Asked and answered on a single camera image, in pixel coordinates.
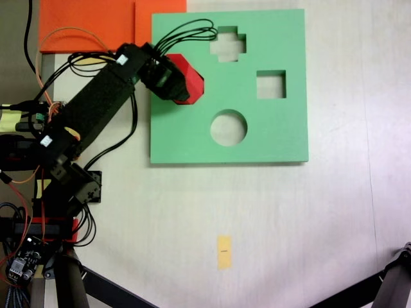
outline red hexagonal block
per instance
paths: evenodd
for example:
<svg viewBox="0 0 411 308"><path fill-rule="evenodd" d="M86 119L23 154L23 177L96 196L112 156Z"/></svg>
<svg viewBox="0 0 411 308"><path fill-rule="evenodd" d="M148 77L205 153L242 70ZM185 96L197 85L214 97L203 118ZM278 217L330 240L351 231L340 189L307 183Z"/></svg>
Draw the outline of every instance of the red hexagonal block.
<svg viewBox="0 0 411 308"><path fill-rule="evenodd" d="M167 57L182 71L186 77L186 87L190 94L186 101L174 101L179 105L192 105L204 94L204 79L190 65L190 63L180 53L172 53Z"/></svg>

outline white table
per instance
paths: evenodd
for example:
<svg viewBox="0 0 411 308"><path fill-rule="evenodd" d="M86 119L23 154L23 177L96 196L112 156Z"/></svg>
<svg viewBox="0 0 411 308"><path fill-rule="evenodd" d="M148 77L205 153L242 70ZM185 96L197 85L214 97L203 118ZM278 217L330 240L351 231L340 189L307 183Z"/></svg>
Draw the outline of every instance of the white table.
<svg viewBox="0 0 411 308"><path fill-rule="evenodd" d="M159 307L308 307L381 270L411 240L411 2L188 1L189 12L277 8L306 14L307 164L151 166L139 83L135 135L93 167L103 171L98 233L78 255ZM85 82L63 75L54 99ZM130 122L127 103L80 164ZM220 234L232 236L225 270Z"/></svg>

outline orange sheet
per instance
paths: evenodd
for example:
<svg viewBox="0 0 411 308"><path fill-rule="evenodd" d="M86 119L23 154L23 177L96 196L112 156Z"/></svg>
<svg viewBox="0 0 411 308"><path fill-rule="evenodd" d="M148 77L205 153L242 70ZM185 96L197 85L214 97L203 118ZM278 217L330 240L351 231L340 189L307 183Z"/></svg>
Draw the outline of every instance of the orange sheet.
<svg viewBox="0 0 411 308"><path fill-rule="evenodd" d="M89 30L116 50L122 43L141 45L151 41L152 13L185 12L186 0L41 0L39 42L61 27ZM43 53L104 51L86 33L64 30L53 34L43 45Z"/></svg>
<svg viewBox="0 0 411 308"><path fill-rule="evenodd" d="M186 11L186 0L137 0L136 44L140 46L152 41L153 13L184 13Z"/></svg>

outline red component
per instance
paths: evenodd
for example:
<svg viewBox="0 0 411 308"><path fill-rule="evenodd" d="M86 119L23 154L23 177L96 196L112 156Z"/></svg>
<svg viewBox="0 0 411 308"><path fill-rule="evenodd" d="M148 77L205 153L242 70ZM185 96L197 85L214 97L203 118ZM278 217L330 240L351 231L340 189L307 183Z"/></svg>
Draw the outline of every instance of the red component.
<svg viewBox="0 0 411 308"><path fill-rule="evenodd" d="M167 55L168 58L177 66L186 77L186 87L190 94L186 101L174 101L178 105L192 105L204 94L204 79L190 65L190 63L180 53Z"/></svg>
<svg viewBox="0 0 411 308"><path fill-rule="evenodd" d="M47 223L49 223L50 221L53 221L53 220L65 220L66 218L45 218L45 222L46 222L46 224ZM32 219L32 221L31 221L32 223L40 223L41 224L41 217L33 217L33 219ZM79 224L79 220L77 219L77 218L74 218L73 219L73 227L71 228L71 230L75 230L75 228L77 228L77 226L78 226L78 224ZM78 234L78 232L76 232L75 234L73 234L73 237L71 238L71 239L66 239L66 242L69 242L69 243L72 243L72 242L77 242L77 234ZM45 238L44 239L46 242L48 242L48 241L53 241L53 239L47 239L47 238Z"/></svg>

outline green shape sorter board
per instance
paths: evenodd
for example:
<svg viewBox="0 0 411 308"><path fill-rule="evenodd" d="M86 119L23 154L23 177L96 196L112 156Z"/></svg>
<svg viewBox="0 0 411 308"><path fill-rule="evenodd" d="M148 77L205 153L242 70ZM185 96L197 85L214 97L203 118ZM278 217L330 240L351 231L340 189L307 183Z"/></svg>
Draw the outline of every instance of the green shape sorter board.
<svg viewBox="0 0 411 308"><path fill-rule="evenodd" d="M201 18L219 31L236 27L246 52L236 62L219 62L210 42L182 42L170 50L202 75L204 95L194 105L176 105L152 94L151 163L308 161L304 10L154 14L153 43ZM257 76L270 72L284 74L284 98L258 98ZM224 110L247 122L245 138L234 146L211 136L211 123Z"/></svg>

